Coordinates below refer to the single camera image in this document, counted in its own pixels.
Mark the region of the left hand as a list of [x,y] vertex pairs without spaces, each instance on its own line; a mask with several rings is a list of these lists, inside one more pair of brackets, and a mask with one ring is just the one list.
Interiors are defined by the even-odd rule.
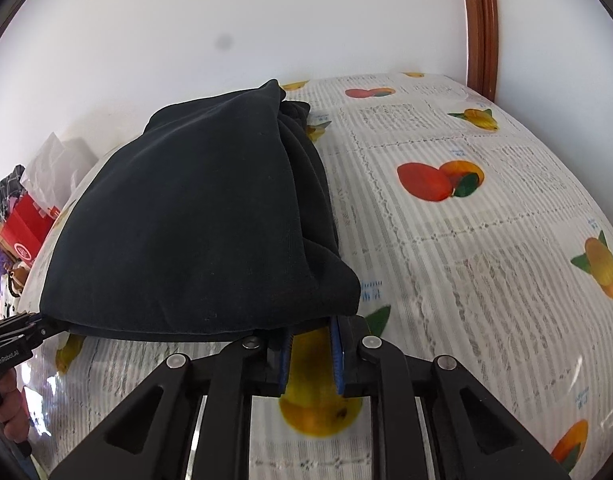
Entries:
[[8,370],[0,376],[0,395],[3,399],[0,404],[0,423],[4,435],[12,442],[22,443],[28,438],[30,421],[26,414],[26,401],[17,388],[15,370]]

